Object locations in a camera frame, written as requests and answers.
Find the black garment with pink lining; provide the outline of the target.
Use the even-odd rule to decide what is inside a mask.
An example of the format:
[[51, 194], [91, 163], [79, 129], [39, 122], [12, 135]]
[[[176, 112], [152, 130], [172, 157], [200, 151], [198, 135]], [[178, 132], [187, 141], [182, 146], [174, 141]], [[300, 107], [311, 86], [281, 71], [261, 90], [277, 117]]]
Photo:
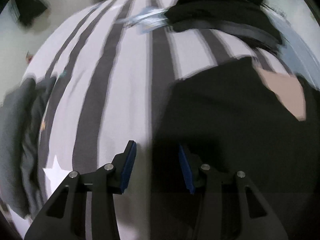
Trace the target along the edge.
[[244, 57], [172, 86], [152, 146], [151, 239], [191, 239], [180, 148], [249, 175], [287, 239], [319, 239], [319, 90], [303, 77]]

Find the pile of black clothes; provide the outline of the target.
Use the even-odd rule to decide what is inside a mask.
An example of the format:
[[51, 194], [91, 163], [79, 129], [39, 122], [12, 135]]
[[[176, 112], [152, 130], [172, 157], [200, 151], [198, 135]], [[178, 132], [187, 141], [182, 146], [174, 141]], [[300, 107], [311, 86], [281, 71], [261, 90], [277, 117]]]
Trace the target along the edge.
[[283, 45], [280, 31], [262, 10], [264, 0], [177, 0], [165, 12], [175, 32], [216, 29], [252, 48], [277, 53]]

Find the grey pillow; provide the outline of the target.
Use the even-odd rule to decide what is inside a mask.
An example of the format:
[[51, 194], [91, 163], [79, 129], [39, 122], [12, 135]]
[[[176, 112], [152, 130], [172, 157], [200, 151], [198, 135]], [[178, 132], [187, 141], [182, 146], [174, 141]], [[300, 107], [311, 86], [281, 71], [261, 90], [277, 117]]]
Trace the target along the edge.
[[1, 197], [20, 217], [44, 205], [37, 175], [39, 135], [56, 77], [29, 77], [1, 105]]

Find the striped white grey duvet cover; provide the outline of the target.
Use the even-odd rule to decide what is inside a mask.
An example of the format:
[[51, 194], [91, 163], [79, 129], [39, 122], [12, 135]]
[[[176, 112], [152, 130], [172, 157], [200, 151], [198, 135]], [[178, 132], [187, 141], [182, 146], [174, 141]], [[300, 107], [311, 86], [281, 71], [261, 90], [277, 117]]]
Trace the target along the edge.
[[121, 23], [148, 6], [167, 8], [176, 1], [108, 0], [72, 15], [44, 42], [18, 84], [56, 77], [39, 135], [37, 175], [44, 202], [72, 170], [94, 171], [129, 140], [137, 142], [129, 189], [115, 198], [122, 239], [150, 237], [152, 122], [175, 80], [244, 56], [262, 59], [276, 73], [291, 72], [268, 51], [253, 50], [223, 31], [142, 33], [139, 25]]

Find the black jacket hanging on wall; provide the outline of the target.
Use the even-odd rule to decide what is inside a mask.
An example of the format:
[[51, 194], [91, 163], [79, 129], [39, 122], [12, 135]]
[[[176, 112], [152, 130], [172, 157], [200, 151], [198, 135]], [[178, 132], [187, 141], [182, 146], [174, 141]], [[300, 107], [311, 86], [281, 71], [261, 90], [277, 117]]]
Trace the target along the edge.
[[28, 29], [34, 20], [48, 10], [48, 5], [43, 0], [10, 0], [11, 12], [17, 22]]

